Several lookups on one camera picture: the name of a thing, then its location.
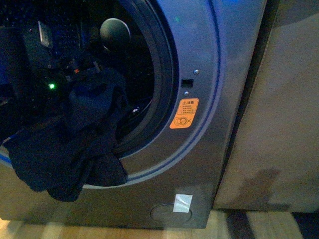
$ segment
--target beige wall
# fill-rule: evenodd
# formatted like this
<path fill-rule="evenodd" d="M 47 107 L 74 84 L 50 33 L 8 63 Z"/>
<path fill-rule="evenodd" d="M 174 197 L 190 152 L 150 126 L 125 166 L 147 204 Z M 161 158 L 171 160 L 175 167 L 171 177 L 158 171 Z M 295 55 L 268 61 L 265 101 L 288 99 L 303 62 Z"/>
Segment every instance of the beige wall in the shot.
<path fill-rule="evenodd" d="M 319 2 L 304 3 L 280 4 L 215 208 L 319 208 Z"/>

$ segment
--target wooden floorboard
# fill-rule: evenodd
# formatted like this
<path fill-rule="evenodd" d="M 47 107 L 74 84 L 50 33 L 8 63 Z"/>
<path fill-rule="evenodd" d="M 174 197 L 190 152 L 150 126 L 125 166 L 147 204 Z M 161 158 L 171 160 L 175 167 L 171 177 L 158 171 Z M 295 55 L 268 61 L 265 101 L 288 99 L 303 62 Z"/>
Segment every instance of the wooden floorboard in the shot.
<path fill-rule="evenodd" d="M 255 239 L 303 239 L 290 213 L 247 212 L 246 215 Z M 223 211 L 212 211 L 203 230 L 70 227 L 57 223 L 42 226 L 0 220 L 0 239 L 240 239 L 234 238 L 238 234 L 227 224 L 228 216 Z"/>

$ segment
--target dark clothing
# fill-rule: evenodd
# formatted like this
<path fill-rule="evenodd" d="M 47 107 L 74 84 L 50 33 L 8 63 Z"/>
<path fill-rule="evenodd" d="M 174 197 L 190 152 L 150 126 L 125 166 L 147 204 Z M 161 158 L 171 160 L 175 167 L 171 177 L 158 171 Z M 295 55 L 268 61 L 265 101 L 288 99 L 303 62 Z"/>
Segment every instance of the dark clothing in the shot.
<path fill-rule="evenodd" d="M 126 173 L 112 153 L 126 113 L 125 79 L 112 69 L 76 83 L 61 114 L 45 117 L 5 143 L 18 177 L 60 201 L 78 199 L 85 183 L 116 186 Z"/>

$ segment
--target round knob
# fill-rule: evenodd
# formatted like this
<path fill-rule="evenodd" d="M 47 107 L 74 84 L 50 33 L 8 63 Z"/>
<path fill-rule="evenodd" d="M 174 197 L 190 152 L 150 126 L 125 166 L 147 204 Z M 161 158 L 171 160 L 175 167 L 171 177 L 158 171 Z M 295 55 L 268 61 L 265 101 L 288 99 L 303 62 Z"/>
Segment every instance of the round knob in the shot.
<path fill-rule="evenodd" d="M 117 18 L 104 21 L 100 29 L 102 44 L 114 51 L 125 48 L 131 40 L 131 33 L 125 22 Z"/>

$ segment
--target washing machine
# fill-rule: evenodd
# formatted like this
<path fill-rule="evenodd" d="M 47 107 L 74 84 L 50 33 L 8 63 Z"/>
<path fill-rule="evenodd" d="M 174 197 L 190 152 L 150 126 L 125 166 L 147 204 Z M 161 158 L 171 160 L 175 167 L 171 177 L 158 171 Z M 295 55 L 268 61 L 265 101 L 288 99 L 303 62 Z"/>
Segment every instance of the washing machine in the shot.
<path fill-rule="evenodd" d="M 126 23 L 131 42 L 125 63 L 110 64 L 118 71 L 125 66 L 133 106 L 118 127 L 114 149 L 128 179 L 114 187 L 85 185 L 77 201 L 60 202 L 19 180 L 10 152 L 2 147 L 0 217 L 41 224 L 205 228 L 266 0 L 86 0 L 67 1 L 68 6 L 60 2 L 37 6 L 50 9 L 49 18 L 37 15 L 30 7 L 36 5 L 33 0 L 13 10 L 4 4 L 1 23 L 23 25 L 31 66 L 43 68 L 56 66 L 42 53 L 49 44 L 29 36 L 39 38 L 36 31 L 41 26 L 51 28 L 53 42 L 59 44 L 49 48 L 59 57 L 66 48 L 91 47 L 106 19 Z M 81 17 L 71 26 L 73 15 Z M 76 30 L 57 36 L 70 28 Z M 102 54 L 92 51 L 97 57 Z"/>

